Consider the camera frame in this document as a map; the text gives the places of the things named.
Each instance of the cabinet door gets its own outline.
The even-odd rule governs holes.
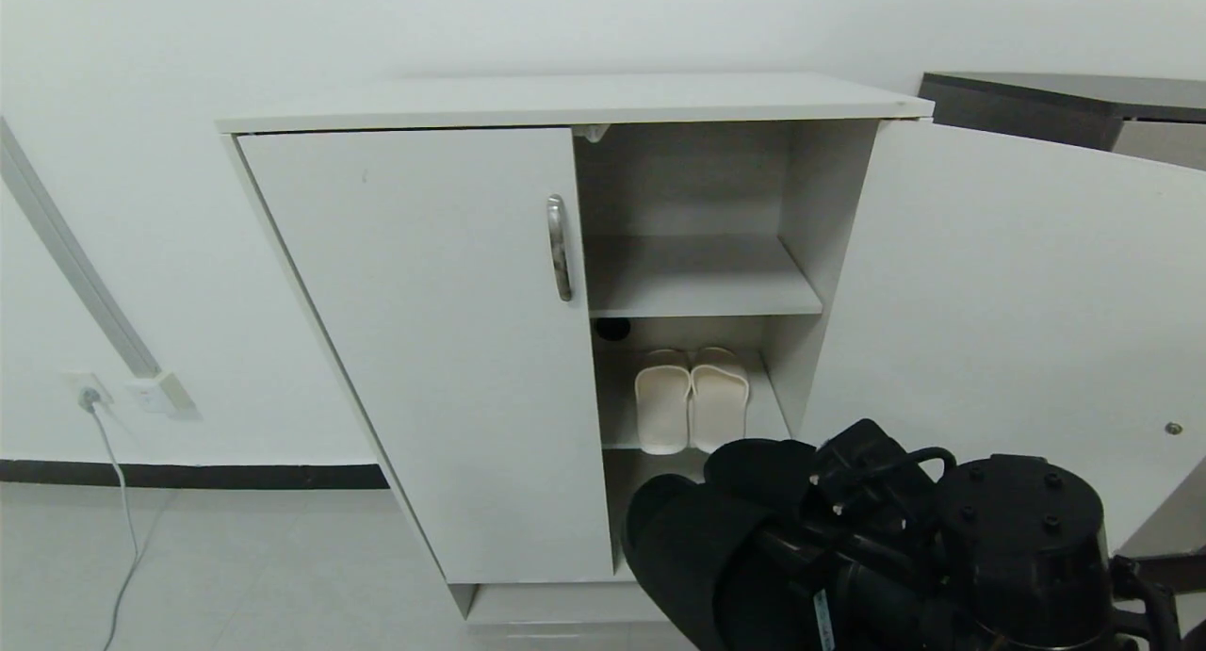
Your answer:
[[[802,434],[1042,454],[1117,549],[1206,453],[1204,235],[1201,171],[883,124]]]
[[[447,580],[609,576],[568,128],[240,145]]]

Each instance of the shoe cabinet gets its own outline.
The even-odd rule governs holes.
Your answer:
[[[810,72],[539,76],[218,128],[467,617],[646,620],[625,502],[703,461],[637,446],[656,347],[736,350],[748,436],[871,416],[1046,454],[1113,545],[1206,453],[1206,174],[931,111]]]

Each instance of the white wall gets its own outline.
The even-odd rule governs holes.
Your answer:
[[[1206,0],[2,0],[2,110],[93,264],[203,420],[117,410],[129,462],[371,456],[212,119],[403,75],[810,68],[1206,80]],[[4,201],[6,458],[99,461],[59,383],[116,358]]]

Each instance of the metal door handle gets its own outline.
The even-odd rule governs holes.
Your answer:
[[[566,264],[566,205],[557,195],[549,197],[549,248],[552,251],[557,295],[569,303],[574,298],[574,289],[569,286],[569,265]]]

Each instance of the cabinet top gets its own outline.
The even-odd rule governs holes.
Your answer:
[[[809,71],[491,76],[381,81],[219,118],[217,127],[219,131],[238,135],[574,123],[918,118],[931,113],[931,101]]]

